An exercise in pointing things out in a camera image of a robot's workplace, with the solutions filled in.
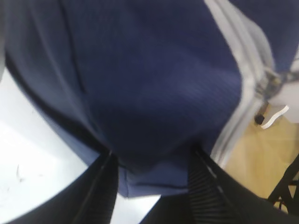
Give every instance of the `backpack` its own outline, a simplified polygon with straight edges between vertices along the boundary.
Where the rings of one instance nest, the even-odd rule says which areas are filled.
[[[284,73],[298,46],[297,1],[4,5],[8,69],[49,125],[90,165],[42,211],[34,211],[42,215],[30,213],[20,222],[107,223],[117,189],[127,197],[160,194],[161,208],[170,214],[175,208],[167,204],[176,204],[175,198],[189,208],[177,214],[195,223],[296,220],[219,167],[263,103],[297,81]],[[233,189],[248,207],[237,206]],[[71,195],[80,197],[71,202]],[[55,203],[59,211],[51,209]],[[257,204],[268,213],[260,214]],[[168,212],[161,211],[153,209],[149,217]],[[68,215],[61,218],[62,212]]]

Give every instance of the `navy fabric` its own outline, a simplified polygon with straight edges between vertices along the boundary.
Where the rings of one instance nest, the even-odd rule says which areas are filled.
[[[299,44],[299,1],[230,1],[262,28],[271,45],[277,71],[288,71]]]
[[[204,1],[5,4],[7,53],[24,82],[119,157],[119,192],[186,192],[189,145],[209,154],[241,95],[237,65]],[[284,47],[296,49],[285,42],[277,58]],[[89,154],[60,135],[81,157]]]

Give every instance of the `wooden floor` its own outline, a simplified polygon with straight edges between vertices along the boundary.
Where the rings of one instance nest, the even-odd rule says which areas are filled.
[[[225,170],[255,194],[267,198],[298,154],[298,124],[281,118],[263,130],[252,122]]]

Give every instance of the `white surface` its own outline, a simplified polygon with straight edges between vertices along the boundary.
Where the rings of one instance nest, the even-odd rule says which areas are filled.
[[[7,71],[0,83],[0,136],[0,224],[49,200],[86,169]],[[158,199],[118,195],[111,223],[138,224]]]

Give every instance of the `zipper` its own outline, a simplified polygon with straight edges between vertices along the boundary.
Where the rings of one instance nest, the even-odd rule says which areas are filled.
[[[240,103],[211,152],[211,158],[223,168],[256,112],[281,90],[290,75],[274,71],[271,48],[259,26],[228,0],[205,0],[205,3],[226,39],[242,76]]]

